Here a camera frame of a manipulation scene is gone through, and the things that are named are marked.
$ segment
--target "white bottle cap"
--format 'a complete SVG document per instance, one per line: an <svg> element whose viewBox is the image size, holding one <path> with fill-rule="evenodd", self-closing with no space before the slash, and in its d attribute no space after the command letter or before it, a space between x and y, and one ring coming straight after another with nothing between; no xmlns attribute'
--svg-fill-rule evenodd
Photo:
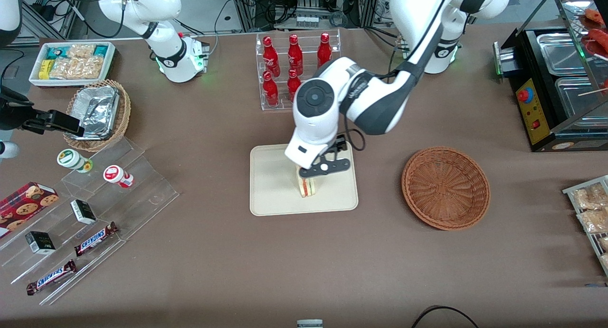
<svg viewBox="0 0 608 328"><path fill-rule="evenodd" d="M80 153L74 149L65 149L57 155L57 164L66 168L74 168L80 162Z"/></svg>
<svg viewBox="0 0 608 328"><path fill-rule="evenodd" d="M104 179L109 183L118 183L124 177L124 170L119 166L109 166L104 171Z"/></svg>

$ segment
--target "red bottle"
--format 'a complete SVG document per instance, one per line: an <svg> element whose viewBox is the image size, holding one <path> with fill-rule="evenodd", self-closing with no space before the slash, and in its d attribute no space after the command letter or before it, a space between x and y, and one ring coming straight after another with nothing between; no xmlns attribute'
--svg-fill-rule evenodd
<svg viewBox="0 0 608 328"><path fill-rule="evenodd" d="M295 69L298 75L304 73L304 58L302 57L302 48L298 44L298 35L289 35L289 51L287 51L287 57L289 57L289 68Z"/></svg>
<svg viewBox="0 0 608 328"><path fill-rule="evenodd" d="M330 34L324 32L321 34L321 44L317 50L317 69L321 68L325 62L332 59L332 46L330 46Z"/></svg>
<svg viewBox="0 0 608 328"><path fill-rule="evenodd" d="M272 80L270 71L264 71L262 76L264 77L262 88L264 88L266 101L270 107L276 107L278 106L278 88L276 87L276 83Z"/></svg>
<svg viewBox="0 0 608 328"><path fill-rule="evenodd" d="M266 69L271 71L274 77L278 77L281 75L281 68L278 66L278 54L272 46L272 40L270 37L265 36L262 42L264 43L264 64L266 65Z"/></svg>
<svg viewBox="0 0 608 328"><path fill-rule="evenodd" d="M302 81L298 78L298 73L295 69L291 68L289 70L289 80L287 80L287 88L289 88L289 101L293 103L295 97L295 91L298 90L298 87L302 85Z"/></svg>

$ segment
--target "brown woven basket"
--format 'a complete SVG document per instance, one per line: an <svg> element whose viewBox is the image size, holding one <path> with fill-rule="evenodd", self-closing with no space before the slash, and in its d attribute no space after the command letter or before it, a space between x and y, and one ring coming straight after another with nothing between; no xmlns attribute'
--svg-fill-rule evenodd
<svg viewBox="0 0 608 328"><path fill-rule="evenodd" d="M403 169L401 190L421 220L446 231L477 224L490 203L490 187L482 168L464 153L445 146L415 153Z"/></svg>
<svg viewBox="0 0 608 328"><path fill-rule="evenodd" d="M131 115L131 100L129 99L129 95L126 94L123 86L121 86L118 82L112 80L104 80L100 82L96 82L91 85L85 86L85 88L94 88L101 86L113 86L117 88L120 92L120 100L119 107L116 110L116 119L114 121L114 131L110 138L104 141L77 141L69 138L67 134L63 134L63 138L67 141L70 147L78 150L85 150L90 152L97 152L104 148L104 146L108 146L112 142L116 142L122 136L124 136L124 132L126 131L126 127L129 125L129 116ZM67 113L72 112L72 106L74 106L74 100L76 99L76 94L72 97L72 101L67 106Z"/></svg>

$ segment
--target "chocolate bar wrapper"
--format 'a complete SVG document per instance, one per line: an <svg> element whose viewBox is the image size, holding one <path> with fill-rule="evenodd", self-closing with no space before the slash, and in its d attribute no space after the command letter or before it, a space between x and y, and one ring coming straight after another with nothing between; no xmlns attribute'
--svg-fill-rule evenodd
<svg viewBox="0 0 608 328"><path fill-rule="evenodd" d="M110 235L112 235L116 231L118 231L116 224L114 222L111 222L108 226L105 226L104 229L95 233L93 237L86 239L82 244L79 244L78 246L74 247L74 250L76 250L76 257L82 256L85 252L91 250L100 242L108 239L108 237L110 237Z"/></svg>
<svg viewBox="0 0 608 328"><path fill-rule="evenodd" d="M76 263L72 259L67 262L67 264L63 265L63 267L58 268L57 270L47 274L43 278L39 279L37 282L31 282L28 284L28 296L32 296L42 288L46 287L52 282L57 282L59 279L67 276L71 273L76 273Z"/></svg>

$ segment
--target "cookie box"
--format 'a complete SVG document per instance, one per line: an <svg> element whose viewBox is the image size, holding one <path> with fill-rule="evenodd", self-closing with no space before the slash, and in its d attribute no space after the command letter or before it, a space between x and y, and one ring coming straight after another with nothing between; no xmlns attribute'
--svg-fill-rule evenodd
<svg viewBox="0 0 608 328"><path fill-rule="evenodd" d="M40 68L43 65L44 59L47 57L48 50L57 48L57 47L69 46L74 43L108 47L108 50L106 51L106 54L104 56L104 64L102 64L102 70L99 73L99 77L97 79L76 79L76 80L74 80L74 79L70 79L70 80L40 79L38 73L40 72ZM71 87L71 86L84 86L84 85L88 85L88 84L93 84L94 82L104 81L110 70L110 66L112 64L112 58L114 57L114 52L115 52L114 45L107 41L78 41L78 42L44 43L42 45L42 47L40 47L38 57L36 58L36 62L34 63L34 67L32 68L32 73L30 73L30 82L32 83L32 85L36 85L39 87Z"/></svg>
<svg viewBox="0 0 608 328"><path fill-rule="evenodd" d="M0 239L57 199L59 196L51 187L30 182L0 201Z"/></svg>

